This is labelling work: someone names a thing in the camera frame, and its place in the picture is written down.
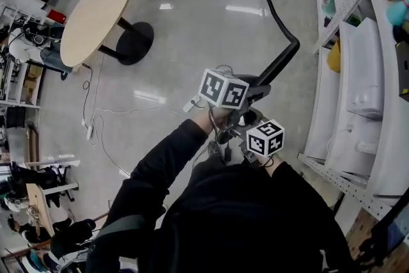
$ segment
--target black jacket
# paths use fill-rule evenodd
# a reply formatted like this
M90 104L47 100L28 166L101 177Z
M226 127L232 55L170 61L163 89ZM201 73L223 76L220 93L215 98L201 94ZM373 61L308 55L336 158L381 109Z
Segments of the black jacket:
M144 272L352 272L353 262L332 211L289 165L227 166L185 189L155 230L168 188L208 136L183 122L138 163L112 204L104 227L139 214L140 228L98 237L87 272L118 272L118 257Z

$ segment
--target shoe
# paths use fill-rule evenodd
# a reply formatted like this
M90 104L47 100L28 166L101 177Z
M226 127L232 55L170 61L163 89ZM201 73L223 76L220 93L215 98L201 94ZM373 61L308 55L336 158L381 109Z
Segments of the shoe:
M209 142L209 157L212 155L219 155L220 156L220 147L215 141Z

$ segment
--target round wooden table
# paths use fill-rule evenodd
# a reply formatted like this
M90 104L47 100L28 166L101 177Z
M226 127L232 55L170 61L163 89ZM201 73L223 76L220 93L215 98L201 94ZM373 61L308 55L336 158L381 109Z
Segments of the round wooden table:
M132 65L148 53L153 43L153 28L139 22L131 24L121 16L129 0L80 0L68 18L61 39L61 59L66 66L80 65L96 50ZM125 32L112 50L102 43L117 24Z

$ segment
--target desk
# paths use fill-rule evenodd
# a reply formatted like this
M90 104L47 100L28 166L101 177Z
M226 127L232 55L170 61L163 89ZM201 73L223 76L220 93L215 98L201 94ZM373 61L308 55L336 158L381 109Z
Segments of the desk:
M40 213L40 223L47 230L50 237L54 235L49 208L42 189L34 183L27 183L27 193L30 205L35 205Z
M80 65L96 50L132 65L148 53L153 28L145 22L131 24L121 16L129 0L80 0L66 23L61 39L61 59L66 66ZM102 45L113 26L125 32L116 51Z

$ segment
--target yellow object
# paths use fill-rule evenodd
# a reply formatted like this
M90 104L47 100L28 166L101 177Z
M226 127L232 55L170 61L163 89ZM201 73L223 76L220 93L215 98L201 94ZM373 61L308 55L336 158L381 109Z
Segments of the yellow object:
M335 72L340 72L341 71L341 43L340 39L337 40L333 48L328 54L327 58L327 64L328 67L335 71Z

